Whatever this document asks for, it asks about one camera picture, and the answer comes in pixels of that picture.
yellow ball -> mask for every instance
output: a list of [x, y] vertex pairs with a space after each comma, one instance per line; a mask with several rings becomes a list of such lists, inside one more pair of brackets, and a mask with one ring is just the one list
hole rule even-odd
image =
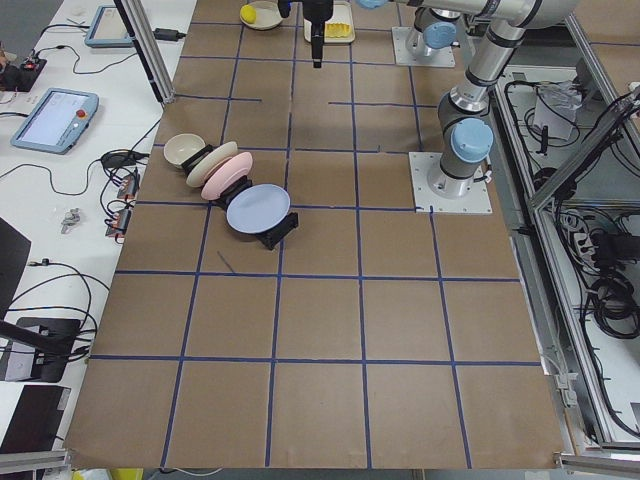
[[251, 5], [245, 5], [240, 9], [240, 18], [249, 24], [256, 22], [256, 15], [256, 9]]

white table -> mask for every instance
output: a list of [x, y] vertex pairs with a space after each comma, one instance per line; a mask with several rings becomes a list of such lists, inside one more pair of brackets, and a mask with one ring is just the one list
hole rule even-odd
[[[196, 0], [143, 0], [152, 28], [171, 28], [186, 32]], [[104, 0], [66, 0], [51, 23], [84, 22], [89, 25], [96, 8]], [[70, 45], [80, 54], [79, 71], [93, 71], [125, 58], [134, 52], [126, 49], [90, 49], [84, 45], [79, 29], [55, 28], [42, 36], [36, 50]], [[183, 41], [160, 42], [160, 51], [170, 75], [175, 73]], [[0, 174], [11, 168], [33, 163], [50, 168], [58, 190], [78, 192], [84, 188], [86, 169], [90, 162], [114, 149], [130, 148], [161, 117], [162, 107], [156, 101], [144, 74], [139, 58], [113, 66], [96, 75], [75, 75], [72, 66], [76, 59], [70, 49], [49, 50], [42, 53], [48, 60], [43, 73], [29, 93], [19, 93], [9, 104], [0, 105], [0, 112], [29, 113], [49, 87], [88, 91], [100, 98], [100, 107], [91, 125], [80, 137], [77, 145], [65, 155], [54, 155], [12, 147], [9, 140], [23, 121], [20, 117], [0, 117]], [[0, 93], [0, 102], [11, 98], [10, 92]], [[149, 152], [155, 130], [136, 148]], [[22, 168], [0, 180], [0, 216], [29, 238], [30, 258], [44, 257], [52, 261], [73, 265], [81, 272], [96, 276], [110, 284], [120, 254], [120, 246], [105, 237], [105, 214], [99, 203], [99, 194], [106, 177], [99, 164], [91, 170], [89, 188], [82, 196], [55, 194], [49, 186], [47, 172], [35, 168]], [[116, 197], [110, 186], [104, 198]], [[79, 208], [81, 221], [69, 233], [61, 233], [64, 214]], [[18, 293], [30, 286], [59, 274], [70, 273], [61, 267], [27, 267], [18, 287]], [[99, 320], [107, 292], [91, 282], [93, 305], [91, 313]], [[79, 278], [65, 278], [52, 282], [16, 302], [13, 307], [65, 305], [84, 309], [87, 294]], [[6, 320], [16, 322], [22, 316], [57, 316], [79, 318], [81, 314], [67, 311], [10, 312]], [[67, 366], [59, 385], [71, 388], [71, 397], [62, 418], [58, 435], [63, 437], [69, 428], [74, 406], [85, 372], [83, 362]], [[23, 388], [22, 383], [0, 382], [0, 441], [4, 438], [15, 405]], [[54, 448], [62, 443], [56, 440]]]

metal mounting plate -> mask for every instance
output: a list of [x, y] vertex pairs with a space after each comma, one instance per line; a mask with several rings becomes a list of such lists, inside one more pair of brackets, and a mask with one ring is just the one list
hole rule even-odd
[[451, 47], [445, 47], [428, 57], [417, 57], [410, 53], [404, 43], [412, 28], [413, 27], [391, 28], [393, 36], [393, 50], [396, 54], [396, 65], [436, 68], [453, 68], [456, 66], [456, 60], [453, 57]]
[[[439, 152], [410, 152], [411, 182], [413, 184], [413, 199], [416, 212], [429, 213], [460, 213], [489, 215], [493, 213], [491, 201], [485, 182], [474, 183], [469, 193], [457, 200], [449, 200], [435, 194], [427, 185], [427, 172], [432, 165], [440, 161]], [[482, 176], [482, 169], [478, 167], [476, 177]]]

tablet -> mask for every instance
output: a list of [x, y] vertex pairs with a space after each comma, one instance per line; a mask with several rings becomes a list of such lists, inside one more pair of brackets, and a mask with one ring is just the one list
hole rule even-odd
[[50, 88], [11, 138], [18, 148], [66, 153], [98, 109], [95, 93]]
[[93, 48], [133, 47], [120, 13], [113, 5], [98, 7], [84, 43]]

yellow sponge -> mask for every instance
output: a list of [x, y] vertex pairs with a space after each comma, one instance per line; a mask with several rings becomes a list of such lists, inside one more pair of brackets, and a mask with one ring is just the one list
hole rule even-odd
[[251, 5], [245, 5], [240, 9], [240, 18], [248, 24], [256, 22], [257, 12]]
[[351, 25], [348, 23], [325, 23], [324, 36], [329, 38], [348, 37], [351, 34]]

